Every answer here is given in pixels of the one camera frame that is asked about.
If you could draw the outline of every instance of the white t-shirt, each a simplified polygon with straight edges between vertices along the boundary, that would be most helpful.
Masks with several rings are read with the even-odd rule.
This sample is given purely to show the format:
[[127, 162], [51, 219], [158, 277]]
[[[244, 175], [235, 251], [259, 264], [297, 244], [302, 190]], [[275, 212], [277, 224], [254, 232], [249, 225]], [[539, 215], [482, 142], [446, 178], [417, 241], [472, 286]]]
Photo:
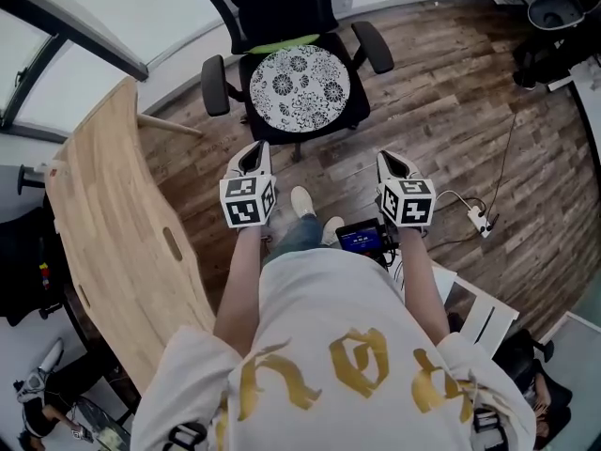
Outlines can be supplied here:
[[471, 449], [473, 402], [495, 409], [510, 450], [532, 450], [534, 413], [479, 346], [436, 347], [373, 260], [315, 249], [263, 270], [260, 324], [242, 359], [217, 337], [173, 336], [138, 408], [133, 451], [199, 422], [199, 449]]

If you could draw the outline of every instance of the black office chair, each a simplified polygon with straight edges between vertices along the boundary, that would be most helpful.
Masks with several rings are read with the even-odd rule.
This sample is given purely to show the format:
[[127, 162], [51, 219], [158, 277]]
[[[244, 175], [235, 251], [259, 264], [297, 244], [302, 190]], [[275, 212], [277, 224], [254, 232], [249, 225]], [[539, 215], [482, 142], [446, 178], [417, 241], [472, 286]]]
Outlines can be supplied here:
[[[247, 113], [245, 120], [251, 127], [254, 140], [267, 140], [273, 145], [296, 144], [293, 154], [295, 162], [301, 158], [301, 142], [346, 128], [356, 129], [359, 122], [369, 116], [369, 101], [357, 69], [365, 59], [370, 61], [375, 73], [390, 71], [394, 65], [386, 42], [369, 22], [352, 25], [360, 47], [351, 57], [338, 35], [332, 33], [338, 22], [333, 16], [331, 0], [210, 1], [219, 10], [227, 26], [232, 39], [232, 54], [244, 54], [239, 61], [241, 91], [226, 82], [221, 55], [215, 55], [204, 63], [201, 87], [210, 116], [227, 114], [230, 110], [229, 98], [243, 102]], [[269, 56], [269, 53], [257, 53], [256, 47], [293, 45], [294, 39], [311, 35], [315, 35], [311, 45], [337, 56], [347, 68], [350, 86], [347, 104], [342, 113], [325, 127], [311, 132], [286, 132], [271, 126], [257, 113], [251, 101], [253, 73]]]

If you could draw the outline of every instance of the wooden floor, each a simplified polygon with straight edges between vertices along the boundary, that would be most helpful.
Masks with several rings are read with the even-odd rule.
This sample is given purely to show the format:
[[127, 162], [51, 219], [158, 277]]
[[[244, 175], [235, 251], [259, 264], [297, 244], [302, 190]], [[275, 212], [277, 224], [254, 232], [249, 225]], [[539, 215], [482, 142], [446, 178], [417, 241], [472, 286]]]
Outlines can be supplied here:
[[[530, 29], [487, 0], [444, 0], [363, 15], [382, 33], [395, 68], [360, 74], [372, 114], [353, 131], [303, 144], [304, 160], [290, 161], [291, 147], [273, 148], [280, 190], [271, 226], [276, 240], [294, 221], [289, 191], [305, 186], [325, 222], [377, 216], [376, 154], [381, 149], [412, 159], [434, 180], [438, 193], [452, 189], [490, 204], [502, 153], [516, 116], [499, 195], [501, 215], [486, 240], [439, 247], [438, 263], [512, 305], [520, 323], [537, 335], [576, 302], [601, 258], [599, 193], [578, 109], [567, 89], [517, 88], [511, 50]], [[340, 35], [354, 52], [351, 21]], [[237, 77], [232, 69], [231, 81]], [[232, 113], [210, 118], [196, 87], [159, 117], [201, 129], [204, 139], [144, 132], [151, 172], [179, 214], [200, 261], [213, 305], [227, 276], [236, 233], [225, 225], [218, 180], [227, 161], [252, 142]], [[466, 208], [447, 194], [437, 205], [428, 248], [474, 232]]]

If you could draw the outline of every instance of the jeans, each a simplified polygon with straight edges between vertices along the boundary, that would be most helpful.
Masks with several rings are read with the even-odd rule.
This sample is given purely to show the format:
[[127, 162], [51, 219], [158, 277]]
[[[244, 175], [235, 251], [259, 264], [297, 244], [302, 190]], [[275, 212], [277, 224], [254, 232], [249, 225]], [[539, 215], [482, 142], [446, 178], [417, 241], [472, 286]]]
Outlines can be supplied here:
[[321, 243], [322, 233], [321, 223], [313, 214], [303, 215], [298, 223], [288, 230], [271, 254], [263, 259], [263, 265], [265, 266], [276, 257], [289, 252], [308, 251], [320, 247], [327, 248], [327, 245]]

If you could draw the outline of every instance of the curved wooden desk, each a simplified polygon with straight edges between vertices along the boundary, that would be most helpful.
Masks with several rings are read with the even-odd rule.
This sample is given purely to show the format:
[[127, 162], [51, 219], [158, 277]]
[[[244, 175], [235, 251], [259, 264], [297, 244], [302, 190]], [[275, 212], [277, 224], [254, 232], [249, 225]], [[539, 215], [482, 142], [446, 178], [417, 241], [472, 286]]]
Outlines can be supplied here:
[[57, 153], [46, 192], [85, 312], [143, 393], [179, 326], [212, 331], [214, 315], [196, 254], [146, 167], [138, 125], [201, 133], [138, 120], [136, 102], [126, 78]]

